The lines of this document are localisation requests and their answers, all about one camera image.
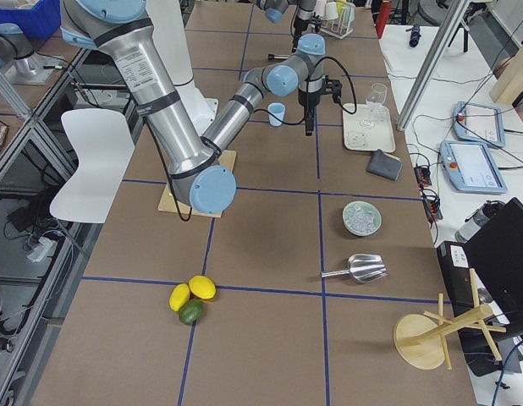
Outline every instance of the white cup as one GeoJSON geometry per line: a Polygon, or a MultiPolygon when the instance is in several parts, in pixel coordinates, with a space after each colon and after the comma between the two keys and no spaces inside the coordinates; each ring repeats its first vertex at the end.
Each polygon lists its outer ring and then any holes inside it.
{"type": "Polygon", "coordinates": [[[278,102],[271,103],[267,110],[272,114],[269,114],[269,123],[273,127],[278,127],[279,125],[282,125],[282,122],[284,120],[284,113],[286,112],[286,106],[278,102]]]}
{"type": "Polygon", "coordinates": [[[323,16],[326,15],[326,4],[328,0],[317,0],[316,6],[314,6],[314,14],[323,19],[323,16]]]}
{"type": "Polygon", "coordinates": [[[337,10],[337,3],[330,2],[326,4],[326,15],[323,19],[331,20],[339,17],[339,11],[337,10]]]}

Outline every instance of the glass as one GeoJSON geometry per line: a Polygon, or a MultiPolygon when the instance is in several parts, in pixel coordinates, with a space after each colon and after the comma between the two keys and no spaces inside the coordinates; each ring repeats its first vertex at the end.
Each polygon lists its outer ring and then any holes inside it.
{"type": "Polygon", "coordinates": [[[366,95],[365,101],[369,107],[369,115],[360,121],[360,125],[366,129],[371,129],[375,126],[373,114],[376,109],[386,102],[388,95],[388,87],[383,83],[375,83],[371,86],[371,91],[366,95]]]}

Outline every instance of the blue bin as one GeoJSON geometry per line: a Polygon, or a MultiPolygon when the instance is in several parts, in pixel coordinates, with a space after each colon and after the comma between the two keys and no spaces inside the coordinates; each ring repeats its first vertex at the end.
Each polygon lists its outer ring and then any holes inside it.
{"type": "Polygon", "coordinates": [[[28,38],[49,38],[60,26],[59,0],[40,0],[33,8],[0,8],[0,24],[15,23],[28,38]]]}

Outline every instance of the tablet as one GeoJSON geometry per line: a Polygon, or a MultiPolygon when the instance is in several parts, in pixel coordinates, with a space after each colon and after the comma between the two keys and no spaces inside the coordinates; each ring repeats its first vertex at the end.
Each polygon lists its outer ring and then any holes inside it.
{"type": "Polygon", "coordinates": [[[459,192],[501,195],[508,191],[485,143],[444,141],[440,155],[449,181],[459,192]]]}
{"type": "Polygon", "coordinates": [[[503,148],[506,145],[500,108],[459,101],[455,105],[454,115],[457,116],[460,112],[465,115],[465,119],[454,122],[457,138],[487,142],[491,147],[503,148]]]}

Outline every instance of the white tray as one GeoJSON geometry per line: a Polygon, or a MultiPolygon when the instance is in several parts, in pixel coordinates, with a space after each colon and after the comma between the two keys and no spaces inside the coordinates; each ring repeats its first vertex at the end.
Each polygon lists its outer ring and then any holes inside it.
{"type": "MultiPolygon", "coordinates": [[[[351,103],[345,104],[344,107],[350,111],[354,110],[351,103]]],[[[358,104],[356,114],[343,111],[344,146],[352,151],[395,151],[394,131],[388,108],[381,106],[373,113],[372,121],[375,125],[369,129],[360,124],[368,115],[369,107],[366,104],[358,104]]]]}

